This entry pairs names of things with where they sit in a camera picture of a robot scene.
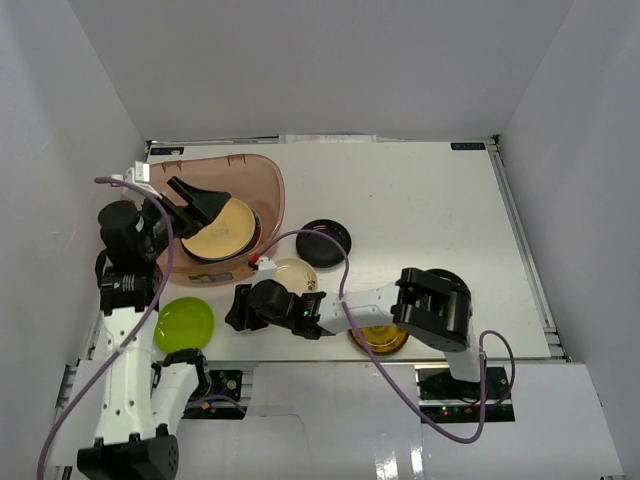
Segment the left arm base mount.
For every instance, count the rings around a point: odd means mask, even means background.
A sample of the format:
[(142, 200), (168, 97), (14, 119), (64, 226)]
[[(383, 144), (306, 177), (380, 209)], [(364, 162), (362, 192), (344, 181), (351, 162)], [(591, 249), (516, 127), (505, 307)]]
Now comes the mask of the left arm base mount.
[(235, 401), (241, 399), (243, 385), (243, 372), (237, 369), (212, 369), (207, 372), (209, 377), (209, 390), (205, 397), (221, 395)]

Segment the dark teal ceramic plate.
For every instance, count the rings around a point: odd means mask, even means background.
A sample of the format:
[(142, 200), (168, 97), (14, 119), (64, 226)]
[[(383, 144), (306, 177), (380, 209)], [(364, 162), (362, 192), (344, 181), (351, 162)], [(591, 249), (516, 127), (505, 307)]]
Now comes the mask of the dark teal ceramic plate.
[(256, 209), (252, 208), (252, 212), (255, 218), (255, 231), (254, 231), (254, 237), (252, 239), (251, 249), (255, 249), (262, 237), (263, 222), (262, 222), (261, 215)]

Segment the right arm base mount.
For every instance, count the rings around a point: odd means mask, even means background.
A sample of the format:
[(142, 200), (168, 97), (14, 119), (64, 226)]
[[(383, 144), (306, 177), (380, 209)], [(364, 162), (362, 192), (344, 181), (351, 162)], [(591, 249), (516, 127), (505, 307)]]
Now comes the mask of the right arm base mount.
[[(423, 414), (438, 424), (477, 423), (480, 410), (480, 388), (477, 383), (455, 380), (446, 368), (416, 371), (419, 407)], [(487, 370), (485, 421), (511, 423), (515, 412), (508, 390), (504, 367)]]

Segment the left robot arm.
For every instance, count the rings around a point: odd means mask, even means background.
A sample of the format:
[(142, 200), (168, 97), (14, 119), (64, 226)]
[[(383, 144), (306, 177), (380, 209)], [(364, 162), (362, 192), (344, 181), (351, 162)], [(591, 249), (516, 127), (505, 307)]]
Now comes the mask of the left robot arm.
[(172, 177), (173, 203), (150, 186), (128, 185), (142, 196), (112, 202), (97, 220), (105, 246), (96, 261), (100, 313), (108, 358), (97, 373), (104, 393), (93, 444), (78, 451), (76, 466), (89, 479), (173, 479), (179, 465), (175, 432), (187, 401), (205, 396), (211, 374), (197, 348), (152, 359), (159, 299), (170, 270), (157, 264), (177, 239), (211, 224), (231, 196)]

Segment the lime green plate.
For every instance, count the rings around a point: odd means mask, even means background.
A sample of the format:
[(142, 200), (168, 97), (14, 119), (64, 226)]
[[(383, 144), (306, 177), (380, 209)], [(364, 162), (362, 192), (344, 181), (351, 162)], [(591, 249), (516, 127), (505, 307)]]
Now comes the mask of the lime green plate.
[(207, 302), (181, 297), (159, 311), (154, 343), (165, 354), (183, 349), (202, 350), (215, 331), (215, 314)]

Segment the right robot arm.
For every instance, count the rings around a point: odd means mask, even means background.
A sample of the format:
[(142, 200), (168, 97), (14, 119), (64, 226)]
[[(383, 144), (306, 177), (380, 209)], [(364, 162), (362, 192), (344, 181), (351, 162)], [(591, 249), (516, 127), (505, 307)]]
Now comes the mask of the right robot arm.
[(275, 325), (308, 340), (395, 325), (442, 352), (453, 390), (472, 399), (486, 389), (488, 377), (471, 318), (472, 295), (459, 276), (443, 269), (405, 268), (395, 282), (344, 295), (298, 295), (274, 279), (241, 284), (225, 322), (238, 332)]

